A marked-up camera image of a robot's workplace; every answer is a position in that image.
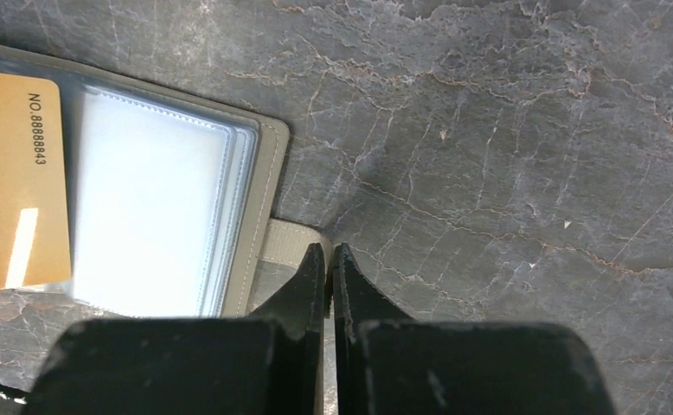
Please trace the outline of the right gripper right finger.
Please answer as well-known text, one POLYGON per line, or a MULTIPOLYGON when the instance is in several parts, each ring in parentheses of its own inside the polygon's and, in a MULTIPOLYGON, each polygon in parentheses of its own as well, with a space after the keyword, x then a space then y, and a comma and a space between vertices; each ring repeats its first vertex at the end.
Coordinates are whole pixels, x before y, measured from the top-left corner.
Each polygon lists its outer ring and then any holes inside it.
POLYGON ((589 347, 547 322, 422 322, 331 259, 342 414, 612 414, 589 347))

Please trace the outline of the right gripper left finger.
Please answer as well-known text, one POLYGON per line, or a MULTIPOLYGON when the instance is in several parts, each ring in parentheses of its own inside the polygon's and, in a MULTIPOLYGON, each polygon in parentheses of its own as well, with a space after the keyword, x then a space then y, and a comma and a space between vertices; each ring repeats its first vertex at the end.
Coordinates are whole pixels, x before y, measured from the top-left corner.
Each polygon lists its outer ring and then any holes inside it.
POLYGON ((27 414, 319 414, 325 257, 239 318, 93 319, 51 348, 27 414))

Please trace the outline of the olive card holder wallet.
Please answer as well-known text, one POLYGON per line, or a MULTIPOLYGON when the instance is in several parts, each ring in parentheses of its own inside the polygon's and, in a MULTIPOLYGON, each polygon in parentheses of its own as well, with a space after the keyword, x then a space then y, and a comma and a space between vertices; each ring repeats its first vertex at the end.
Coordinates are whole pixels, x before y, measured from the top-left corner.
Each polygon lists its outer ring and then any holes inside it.
POLYGON ((332 254, 317 230, 271 216, 285 123, 2 45, 0 73, 61 97, 71 277, 15 289, 122 316, 242 316, 259 262, 332 254))

